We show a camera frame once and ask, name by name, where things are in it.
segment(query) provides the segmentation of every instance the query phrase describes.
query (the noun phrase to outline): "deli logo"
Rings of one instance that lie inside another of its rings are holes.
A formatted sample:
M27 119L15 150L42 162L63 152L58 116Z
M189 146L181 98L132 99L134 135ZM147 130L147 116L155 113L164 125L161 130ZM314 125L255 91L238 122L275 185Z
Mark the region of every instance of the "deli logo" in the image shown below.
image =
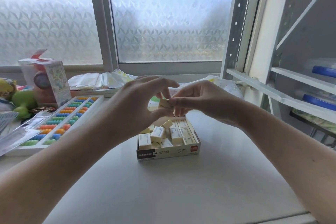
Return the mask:
M190 147L190 151L197 151L197 150L198 150L198 145Z

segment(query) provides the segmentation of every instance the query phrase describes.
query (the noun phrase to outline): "table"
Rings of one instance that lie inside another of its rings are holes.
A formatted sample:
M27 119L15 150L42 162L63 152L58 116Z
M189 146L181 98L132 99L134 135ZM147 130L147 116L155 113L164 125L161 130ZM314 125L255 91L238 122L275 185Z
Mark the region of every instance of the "table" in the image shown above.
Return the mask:
M133 137L91 167L44 224L243 224L306 213L241 130L197 111L187 116L199 155L138 162ZM0 172L23 159L1 158Z

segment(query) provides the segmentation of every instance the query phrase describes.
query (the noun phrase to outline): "hand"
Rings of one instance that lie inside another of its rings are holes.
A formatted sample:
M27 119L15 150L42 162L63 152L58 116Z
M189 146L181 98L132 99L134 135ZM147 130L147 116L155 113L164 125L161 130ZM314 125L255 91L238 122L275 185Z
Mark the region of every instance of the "hand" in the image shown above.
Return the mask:
M157 119L173 116L173 111L167 108L153 112L148 110L148 102L153 96L162 97L162 93L165 98L170 98L168 87L177 88L179 84L158 76L141 76L126 83L99 110L97 126L100 134L121 143L148 128Z
M184 116L195 109L233 126L237 126L238 108L244 102L207 80L182 88L169 100L175 116Z

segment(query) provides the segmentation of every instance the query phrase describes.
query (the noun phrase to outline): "frosted glass window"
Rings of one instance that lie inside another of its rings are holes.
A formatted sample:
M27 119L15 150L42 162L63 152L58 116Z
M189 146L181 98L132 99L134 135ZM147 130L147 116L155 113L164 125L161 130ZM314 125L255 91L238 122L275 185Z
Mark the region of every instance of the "frosted glass window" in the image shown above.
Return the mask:
M102 64L92 0L0 0L0 65L41 48L66 65Z
M121 62L222 60L231 0L112 0Z

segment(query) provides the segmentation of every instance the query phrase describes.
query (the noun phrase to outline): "blue lid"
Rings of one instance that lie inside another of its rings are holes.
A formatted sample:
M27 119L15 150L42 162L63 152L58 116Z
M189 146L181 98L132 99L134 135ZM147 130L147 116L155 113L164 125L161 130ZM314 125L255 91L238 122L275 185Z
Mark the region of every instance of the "blue lid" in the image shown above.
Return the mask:
M329 102L326 102L326 101L323 101L321 99L315 98L315 97L313 97L311 95L308 95L308 94L304 94L302 100L306 101L308 103L311 103L313 105L317 105L317 106L320 106L320 107L327 108L329 110L336 111L336 105L334 105L332 103L329 103Z
M314 66L311 72L336 78L336 69L330 67Z

